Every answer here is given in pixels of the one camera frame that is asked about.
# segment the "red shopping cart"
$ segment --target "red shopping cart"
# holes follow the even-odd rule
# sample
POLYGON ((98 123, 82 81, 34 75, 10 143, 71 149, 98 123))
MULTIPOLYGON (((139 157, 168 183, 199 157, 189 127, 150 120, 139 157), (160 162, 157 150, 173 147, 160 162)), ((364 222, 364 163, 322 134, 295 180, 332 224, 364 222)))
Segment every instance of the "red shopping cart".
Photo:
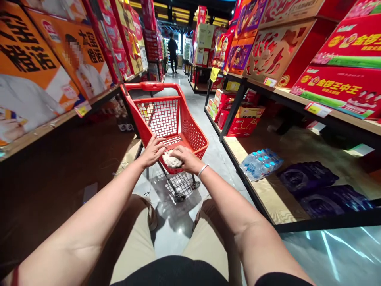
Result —
MULTIPOLYGON (((155 133, 157 137, 166 138, 163 143, 167 145, 168 150, 182 145, 192 150, 198 158, 202 158, 209 143, 189 112, 185 96, 178 84, 158 82, 125 83, 122 85, 122 91, 126 97, 144 147, 147 147, 149 140, 155 133), (162 91, 164 88, 173 88, 177 91, 178 95, 133 100, 128 92, 132 89, 162 91)), ((176 191, 165 171, 167 170, 169 174, 176 174, 183 170, 169 168, 163 158, 159 159, 159 165, 174 190, 175 200, 183 201, 185 195, 176 191)), ((193 174, 191 186, 192 189, 200 186, 200 182, 195 180, 193 174)))

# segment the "reflective floor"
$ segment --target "reflective floor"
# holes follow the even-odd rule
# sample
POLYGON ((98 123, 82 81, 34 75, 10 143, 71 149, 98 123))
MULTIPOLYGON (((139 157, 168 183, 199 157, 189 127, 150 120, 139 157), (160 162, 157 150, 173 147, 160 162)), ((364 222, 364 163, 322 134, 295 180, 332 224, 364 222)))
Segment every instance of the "reflective floor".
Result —
MULTIPOLYGON (((204 113, 206 95, 193 93, 181 69, 175 75, 170 68, 168 71, 165 82, 181 86, 190 112, 208 137, 209 147, 203 161, 254 205, 204 113)), ((155 97, 167 95, 175 95, 175 91, 164 90, 155 97)), ((135 186, 134 193, 148 195, 159 214, 158 228, 152 234, 157 258, 180 255, 192 235, 195 216, 208 191, 202 184, 198 190, 190 191, 190 178, 183 172, 170 179, 187 195, 186 201, 178 204, 173 202, 170 185, 158 164, 147 169, 135 186)), ((288 233, 281 237, 317 285, 381 285, 381 227, 288 233)))

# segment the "silver bracelet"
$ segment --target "silver bracelet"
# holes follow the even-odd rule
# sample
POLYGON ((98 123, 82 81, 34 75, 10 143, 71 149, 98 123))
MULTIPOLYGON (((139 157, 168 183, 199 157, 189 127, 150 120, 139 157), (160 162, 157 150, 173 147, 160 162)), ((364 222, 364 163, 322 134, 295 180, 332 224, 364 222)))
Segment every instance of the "silver bracelet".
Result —
POLYGON ((206 167, 208 167, 208 166, 209 166, 209 164, 206 164, 204 167, 202 167, 201 170, 200 170, 200 172, 198 172, 197 177, 200 177, 202 171, 203 171, 206 167))

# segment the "aisle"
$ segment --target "aisle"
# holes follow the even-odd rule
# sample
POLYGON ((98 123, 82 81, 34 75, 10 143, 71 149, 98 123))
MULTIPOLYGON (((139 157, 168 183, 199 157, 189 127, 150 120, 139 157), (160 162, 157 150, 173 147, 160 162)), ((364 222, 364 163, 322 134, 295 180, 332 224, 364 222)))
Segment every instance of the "aisle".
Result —
MULTIPOLYGON (((178 74, 173 75, 168 73, 165 82, 178 83, 181 86, 190 112, 204 134, 208 137, 209 147, 205 152, 203 161, 209 164, 253 204, 241 179, 236 174, 235 168, 225 149, 218 141, 216 132, 203 111, 205 95, 193 93, 187 77, 180 69, 178 69, 178 74)), ((169 89, 155 94, 155 97, 175 94, 174 90, 169 89)), ((175 185, 179 185, 186 181, 186 176, 188 178, 191 177, 183 172, 174 175, 171 180, 175 185)), ((190 185, 186 183, 179 187, 179 189, 182 189, 186 193, 186 201, 175 204, 169 196, 169 189, 171 188, 157 163, 142 174, 134 189, 134 193, 140 195, 150 192, 149 197, 159 215, 159 226, 156 233, 152 235, 157 258, 167 255, 180 255, 182 253, 192 235, 193 222, 200 209, 201 202, 208 195, 208 191, 203 184, 201 184, 198 190, 192 192, 190 185)))

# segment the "plastic-wrapped bottles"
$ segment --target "plastic-wrapped bottles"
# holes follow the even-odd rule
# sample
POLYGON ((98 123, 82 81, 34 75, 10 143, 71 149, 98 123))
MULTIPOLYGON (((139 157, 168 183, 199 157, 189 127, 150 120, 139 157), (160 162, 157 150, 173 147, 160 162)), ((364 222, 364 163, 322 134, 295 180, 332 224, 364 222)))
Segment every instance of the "plastic-wrapped bottles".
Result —
POLYGON ((240 168, 250 181, 256 182, 279 169, 283 160, 270 148, 258 150, 246 156, 240 168))

